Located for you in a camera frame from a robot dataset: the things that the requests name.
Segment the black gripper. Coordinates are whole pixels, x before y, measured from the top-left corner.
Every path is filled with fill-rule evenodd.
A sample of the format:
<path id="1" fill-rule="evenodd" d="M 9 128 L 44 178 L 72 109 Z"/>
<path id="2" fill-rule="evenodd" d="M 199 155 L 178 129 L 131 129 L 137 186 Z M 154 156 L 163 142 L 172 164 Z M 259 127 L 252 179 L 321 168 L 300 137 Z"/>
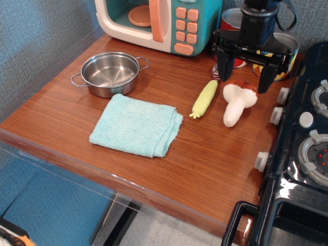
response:
<path id="1" fill-rule="evenodd" d="M 227 81 L 234 68 L 234 60 L 241 59 L 263 66 L 258 93 L 268 91 L 277 73 L 287 72 L 294 49 L 280 43 L 274 37 L 278 10 L 242 10 L 239 31 L 214 31 L 213 48 L 217 56 L 218 75 L 222 82 Z M 271 57 L 257 54 L 259 51 L 272 52 Z"/>

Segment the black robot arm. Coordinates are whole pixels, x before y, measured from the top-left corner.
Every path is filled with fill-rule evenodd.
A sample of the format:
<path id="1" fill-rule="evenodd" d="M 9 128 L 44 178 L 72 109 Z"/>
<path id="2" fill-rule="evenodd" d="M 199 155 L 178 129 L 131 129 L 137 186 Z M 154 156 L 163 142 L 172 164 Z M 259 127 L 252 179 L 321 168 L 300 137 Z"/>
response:
<path id="1" fill-rule="evenodd" d="M 233 72 L 235 59 L 262 66 L 258 93 L 265 93 L 276 75 L 287 72 L 296 48 L 274 37 L 279 27 L 280 1 L 244 1 L 240 30 L 214 31 L 213 51 L 216 55 L 219 78 L 227 81 Z"/>

